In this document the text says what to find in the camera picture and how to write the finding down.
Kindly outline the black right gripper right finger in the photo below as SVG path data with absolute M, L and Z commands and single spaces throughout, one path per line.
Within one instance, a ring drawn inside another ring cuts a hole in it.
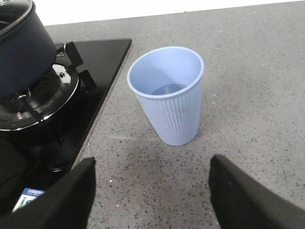
M 223 155 L 210 161 L 211 203 L 222 229 L 303 229 L 305 211 L 259 184 Z

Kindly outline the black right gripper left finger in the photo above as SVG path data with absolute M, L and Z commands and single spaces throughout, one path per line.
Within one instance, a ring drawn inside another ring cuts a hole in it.
M 85 158 L 44 194 L 0 218 L 2 229 L 85 229 L 96 191 L 95 159 Z

